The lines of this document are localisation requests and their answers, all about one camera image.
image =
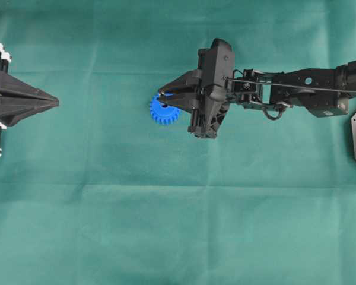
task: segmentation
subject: green cloth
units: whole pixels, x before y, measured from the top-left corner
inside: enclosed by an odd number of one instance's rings
[[[335,68],[356,1],[0,0],[10,73],[61,101],[5,131],[0,284],[356,284],[350,116],[150,118],[215,37],[240,69]]]

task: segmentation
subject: blue gear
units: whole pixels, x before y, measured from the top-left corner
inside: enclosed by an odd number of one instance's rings
[[[157,100],[158,97],[159,95],[157,94],[149,103],[149,113],[153,120],[162,125],[168,125],[175,122],[180,116],[180,109],[161,104]]]

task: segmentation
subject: robotic arm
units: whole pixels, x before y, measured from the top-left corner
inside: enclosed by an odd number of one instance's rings
[[[293,106],[303,106],[321,118],[348,114],[348,100],[356,97],[356,61],[336,69],[241,72],[234,69],[231,45],[221,39],[215,39],[210,49],[200,49],[198,55],[197,69],[160,88],[158,98],[189,112],[189,132],[198,138],[216,138],[232,103],[262,111],[271,120]],[[264,85],[272,86],[269,103],[263,100]]]
[[[8,74],[11,55],[0,43],[0,140],[1,131],[20,120],[59,106],[59,101]]]

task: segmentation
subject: table surface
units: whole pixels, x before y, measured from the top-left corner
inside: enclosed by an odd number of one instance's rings
[[[0,1],[9,72],[61,101],[5,131],[0,284],[356,284],[351,116],[150,118],[215,37],[239,69],[335,68],[356,1]]]

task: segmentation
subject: wire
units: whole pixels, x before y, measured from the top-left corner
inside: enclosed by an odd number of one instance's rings
[[[279,110],[279,113],[277,115],[277,117],[273,117],[271,116],[268,111],[266,110],[266,108],[263,108],[262,109],[264,115],[269,119],[269,120],[272,120],[272,121],[277,121],[278,119],[280,119],[283,115],[283,113],[286,111],[286,108],[282,108],[281,110]]]
[[[252,80],[235,79],[235,78],[226,78],[226,79],[229,81],[234,81],[234,82],[243,82],[243,83],[259,84],[259,85],[270,85],[270,86],[280,86],[280,87],[289,87],[289,88],[304,88],[304,89],[309,89],[309,90],[332,91],[332,92],[341,92],[341,93],[356,93],[356,90],[352,91],[352,90],[317,88],[317,87],[308,87],[308,86],[299,86],[299,85],[281,84],[281,83],[255,82]]]

